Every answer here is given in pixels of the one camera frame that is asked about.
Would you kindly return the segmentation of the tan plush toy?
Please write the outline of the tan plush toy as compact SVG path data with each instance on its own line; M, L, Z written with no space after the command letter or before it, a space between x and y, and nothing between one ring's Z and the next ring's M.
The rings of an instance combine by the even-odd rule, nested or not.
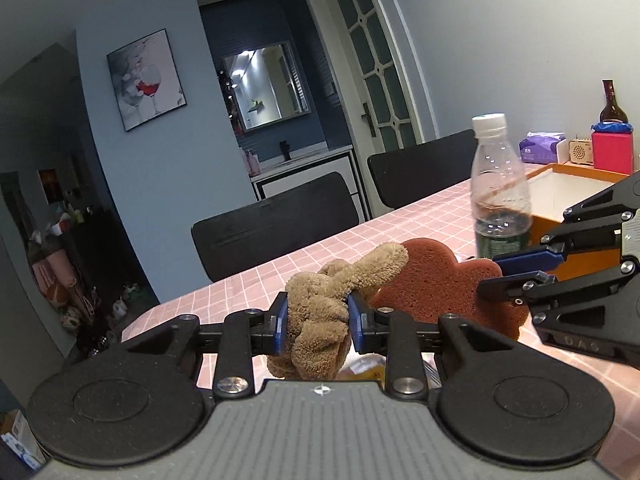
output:
M347 298L373 296L408 263L408 250L383 243L353 263L328 262L314 272L299 272L285 286L288 295L286 341L267 367L286 380L333 380L345 363L350 342Z

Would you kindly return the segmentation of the brown sponge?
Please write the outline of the brown sponge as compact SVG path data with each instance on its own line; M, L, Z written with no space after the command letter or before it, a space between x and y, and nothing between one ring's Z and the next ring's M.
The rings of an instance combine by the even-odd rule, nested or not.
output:
M497 263L484 258L460 262L448 246L430 238L406 240L402 246L408 262L396 278L368 299L371 308L406 312L423 323L435 323L441 315L454 313L518 339L528 317L526 309L477 296L481 281L502 275Z

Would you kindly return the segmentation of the yellow snack bag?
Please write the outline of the yellow snack bag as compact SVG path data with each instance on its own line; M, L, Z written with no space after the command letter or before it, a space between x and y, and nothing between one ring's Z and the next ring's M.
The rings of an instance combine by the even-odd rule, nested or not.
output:
M349 353L344 366L338 371L336 379L342 382L354 380L372 380L384 384L386 359L379 354Z

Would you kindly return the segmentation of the clear plastic water bottle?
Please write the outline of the clear plastic water bottle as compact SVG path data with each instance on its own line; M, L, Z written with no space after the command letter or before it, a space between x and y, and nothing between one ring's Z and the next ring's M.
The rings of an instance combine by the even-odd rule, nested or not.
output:
M525 168L508 139L506 116L472 119L477 148L472 162L471 207L480 258L526 248L532 206Z

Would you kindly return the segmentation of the black chair left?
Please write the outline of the black chair left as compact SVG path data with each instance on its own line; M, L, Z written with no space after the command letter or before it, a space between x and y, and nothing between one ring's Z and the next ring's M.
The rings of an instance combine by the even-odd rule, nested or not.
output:
M192 240L216 283L349 230L359 223L341 174L331 172L288 191L196 222Z

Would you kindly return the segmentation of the black chair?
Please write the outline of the black chair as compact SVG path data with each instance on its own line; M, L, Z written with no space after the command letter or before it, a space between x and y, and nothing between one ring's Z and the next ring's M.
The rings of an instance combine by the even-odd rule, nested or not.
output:
M472 129L401 150L371 155L367 165L383 205L398 209L471 177Z
M196 222L192 240L216 283L349 230L359 223L341 174L331 172L288 191Z

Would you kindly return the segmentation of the purple tissue pack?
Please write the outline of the purple tissue pack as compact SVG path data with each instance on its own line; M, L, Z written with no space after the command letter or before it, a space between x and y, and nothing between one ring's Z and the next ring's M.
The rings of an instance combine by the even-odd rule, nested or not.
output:
M565 164L570 160L568 141L562 132L529 132L518 147L526 164Z

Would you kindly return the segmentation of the small wooden radio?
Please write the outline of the small wooden radio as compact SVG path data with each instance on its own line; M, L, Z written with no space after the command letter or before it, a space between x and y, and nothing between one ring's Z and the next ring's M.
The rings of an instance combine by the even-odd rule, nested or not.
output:
M568 142L570 162L575 165L592 166L593 148L589 139L572 139Z

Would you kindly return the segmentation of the red box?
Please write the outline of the red box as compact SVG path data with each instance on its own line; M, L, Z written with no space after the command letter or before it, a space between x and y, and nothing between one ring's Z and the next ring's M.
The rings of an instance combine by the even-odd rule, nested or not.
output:
M600 170L632 174L634 137L630 133L591 133L593 166Z

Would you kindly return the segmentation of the blue plastic bag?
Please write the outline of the blue plastic bag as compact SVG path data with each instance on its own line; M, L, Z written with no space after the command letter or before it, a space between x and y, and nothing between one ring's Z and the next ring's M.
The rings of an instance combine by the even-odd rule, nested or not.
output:
M591 126L592 133L631 134L634 126L629 122L597 122Z

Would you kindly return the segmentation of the black chair right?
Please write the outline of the black chair right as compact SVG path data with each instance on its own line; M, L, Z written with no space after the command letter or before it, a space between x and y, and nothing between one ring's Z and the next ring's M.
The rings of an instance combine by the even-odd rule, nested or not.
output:
M383 205L398 209L471 177L472 129L401 150L371 155L367 165Z

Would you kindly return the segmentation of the white cabinet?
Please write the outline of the white cabinet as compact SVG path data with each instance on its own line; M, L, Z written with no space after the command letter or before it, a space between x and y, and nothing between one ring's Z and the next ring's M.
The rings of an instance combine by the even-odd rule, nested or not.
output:
M332 172L342 176L356 207L359 222L371 220L372 212L366 189L354 149L350 145L282 162L273 169L264 170L257 177L251 177L250 180L256 198L265 200Z

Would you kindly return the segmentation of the brown glass bottle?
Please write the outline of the brown glass bottle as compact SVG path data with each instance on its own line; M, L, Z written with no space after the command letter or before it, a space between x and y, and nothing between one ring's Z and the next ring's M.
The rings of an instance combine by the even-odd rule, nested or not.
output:
M617 103L614 81L603 79L603 91L605 96L605 106L600 111L600 122L628 122L627 114Z

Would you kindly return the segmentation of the white glass panel door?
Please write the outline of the white glass panel door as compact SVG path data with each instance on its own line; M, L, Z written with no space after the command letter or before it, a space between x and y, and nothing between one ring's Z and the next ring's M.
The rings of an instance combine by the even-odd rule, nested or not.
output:
M397 0L307 0L357 155L438 138L424 73Z

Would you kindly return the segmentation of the cluttered dark shelf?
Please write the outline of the cluttered dark shelf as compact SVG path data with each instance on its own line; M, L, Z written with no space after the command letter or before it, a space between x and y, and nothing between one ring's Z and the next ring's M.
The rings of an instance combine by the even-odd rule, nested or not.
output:
M1 175L1 197L21 235L28 270L60 324L76 338L80 361L122 339L129 305L153 296L113 211L82 201L58 181L43 185L54 221L40 230L16 172Z

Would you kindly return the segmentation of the wall mirror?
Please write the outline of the wall mirror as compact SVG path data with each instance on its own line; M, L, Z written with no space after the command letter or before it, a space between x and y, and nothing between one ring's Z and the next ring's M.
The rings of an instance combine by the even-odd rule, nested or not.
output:
M237 136L310 112L288 42L227 56L218 80Z

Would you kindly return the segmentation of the wine glass wall picture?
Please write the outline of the wine glass wall picture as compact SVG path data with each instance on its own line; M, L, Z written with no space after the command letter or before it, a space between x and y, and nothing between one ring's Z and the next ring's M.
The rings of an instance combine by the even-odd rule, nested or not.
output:
M126 132L186 106L166 29L126 44L106 60Z

